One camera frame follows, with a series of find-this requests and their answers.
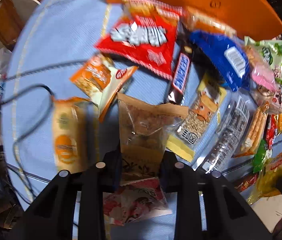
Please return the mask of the red white strawberry pouch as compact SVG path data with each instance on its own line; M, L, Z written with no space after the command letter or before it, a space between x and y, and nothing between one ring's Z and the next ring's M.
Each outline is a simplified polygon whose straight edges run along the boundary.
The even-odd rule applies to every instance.
M171 213L157 177L131 181L114 193L103 193L103 214L113 225L124 226Z

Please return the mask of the brown paper snack packet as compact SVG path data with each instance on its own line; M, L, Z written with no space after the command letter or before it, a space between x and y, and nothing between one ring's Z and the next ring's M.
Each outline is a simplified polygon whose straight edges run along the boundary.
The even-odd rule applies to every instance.
M119 93L122 180L155 177L169 135L188 116L187 106L165 103L150 105Z

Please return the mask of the small green plum packet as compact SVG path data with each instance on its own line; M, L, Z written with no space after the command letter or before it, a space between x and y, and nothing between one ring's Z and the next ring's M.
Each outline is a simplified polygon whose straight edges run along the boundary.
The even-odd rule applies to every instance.
M262 170L267 156L267 142L261 139L257 153L253 159L253 173L259 173Z

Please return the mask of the biscuit sticks clear packet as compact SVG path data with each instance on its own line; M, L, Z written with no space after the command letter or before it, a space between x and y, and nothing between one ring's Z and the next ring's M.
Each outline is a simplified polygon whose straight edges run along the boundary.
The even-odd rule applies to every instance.
M257 153L264 134L269 105L270 103L266 101L257 108L253 114L245 139L240 146L240 151L234 154L233 158L255 155Z

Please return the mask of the yellow crinkly snack bag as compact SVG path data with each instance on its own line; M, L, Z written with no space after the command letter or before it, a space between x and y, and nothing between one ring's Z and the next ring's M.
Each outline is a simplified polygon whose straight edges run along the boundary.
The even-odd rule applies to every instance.
M276 182L282 177L282 152L274 158L270 158L264 164L259 173L257 182L250 196L248 204L252 205L260 198L274 197L280 195L280 191L276 188Z

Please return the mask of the blue cookie bag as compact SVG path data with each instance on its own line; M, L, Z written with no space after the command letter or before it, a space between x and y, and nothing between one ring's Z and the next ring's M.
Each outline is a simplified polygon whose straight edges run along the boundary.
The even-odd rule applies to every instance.
M224 80L224 87L230 88L233 92L241 88L249 90L248 57L230 37L197 30L190 33L189 39L218 70Z

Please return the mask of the red noodle snack bag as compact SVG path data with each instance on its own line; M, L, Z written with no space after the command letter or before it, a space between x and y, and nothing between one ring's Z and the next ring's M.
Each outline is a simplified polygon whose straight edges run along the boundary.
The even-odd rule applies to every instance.
M122 0L123 14L95 48L172 79L171 63L181 7L157 0Z

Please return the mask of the green jelly drink pouch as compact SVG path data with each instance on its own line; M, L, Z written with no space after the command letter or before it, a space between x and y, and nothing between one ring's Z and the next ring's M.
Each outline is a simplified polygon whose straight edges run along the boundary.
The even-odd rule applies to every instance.
M275 81L282 86L282 40L255 41L245 36L245 45L252 46L274 72Z

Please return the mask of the round cake orange packet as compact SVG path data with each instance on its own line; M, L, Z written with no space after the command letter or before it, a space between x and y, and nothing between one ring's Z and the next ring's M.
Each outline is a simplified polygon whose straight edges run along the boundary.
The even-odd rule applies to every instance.
M52 144L58 171L83 172L88 168L88 98L53 100Z

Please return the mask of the red wafer bar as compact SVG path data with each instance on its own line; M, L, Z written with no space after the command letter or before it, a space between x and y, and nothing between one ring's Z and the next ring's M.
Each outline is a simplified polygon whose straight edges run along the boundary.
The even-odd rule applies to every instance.
M256 183L258 176L259 175L257 173L249 173L242 178L234 181L234 188L238 192L243 192Z

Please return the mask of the orange white snack packet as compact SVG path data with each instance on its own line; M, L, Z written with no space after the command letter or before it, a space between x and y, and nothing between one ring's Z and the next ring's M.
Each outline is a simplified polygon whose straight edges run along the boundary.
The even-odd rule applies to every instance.
M111 58L98 53L72 75L70 81L97 106L98 120L103 122L117 92L137 70L137 66L117 69Z

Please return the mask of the small red snack packet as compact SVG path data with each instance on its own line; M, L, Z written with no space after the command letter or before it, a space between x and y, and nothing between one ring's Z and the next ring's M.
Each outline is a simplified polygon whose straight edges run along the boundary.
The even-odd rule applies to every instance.
M277 136L278 118L278 114L271 114L268 116L267 129L265 135L268 150L272 149L274 140Z

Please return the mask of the light blue tablecloth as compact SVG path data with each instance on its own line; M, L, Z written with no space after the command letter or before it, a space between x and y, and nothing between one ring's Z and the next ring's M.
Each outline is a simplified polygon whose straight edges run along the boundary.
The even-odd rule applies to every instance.
M175 154L178 191L163 191L172 213L124 226L110 224L104 216L103 158L120 145L117 95L122 93L150 105L165 104L172 81L125 57L95 48L122 14L122 0L43 0L18 38L5 85L2 132L6 160L13 167L12 181L32 202L9 238L271 239L271 233L223 171L194 169L215 144L216 133L230 112L230 102L238 94L248 104L249 121L234 154L257 110L251 96L254 85L250 67L249 90L233 92L223 86L218 70L194 42L181 106L191 107L206 73L226 89L227 95L196 144L193 160L188 162ZM87 105L88 168L73 174L58 171L52 144L53 100L90 100L70 77L98 53L111 58L117 69L137 66L138 70L117 92L103 122L98 120L97 106L92 101ZM172 152L167 143L165 151Z

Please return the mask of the pink biscuit bag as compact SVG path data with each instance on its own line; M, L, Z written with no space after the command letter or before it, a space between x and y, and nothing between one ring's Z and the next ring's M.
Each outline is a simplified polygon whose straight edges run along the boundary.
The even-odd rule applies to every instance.
M259 86L271 92L277 90L276 81L270 65L264 61L258 51L252 46L244 46L244 51L248 57L250 66L250 77Z

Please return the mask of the clear wrapped sandwich cake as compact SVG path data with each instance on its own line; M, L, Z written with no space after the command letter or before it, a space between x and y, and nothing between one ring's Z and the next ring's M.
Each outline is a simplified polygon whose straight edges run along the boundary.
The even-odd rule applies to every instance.
M192 7L183 9L183 24L188 31L205 31L210 34L223 34L235 37L237 32L224 22Z

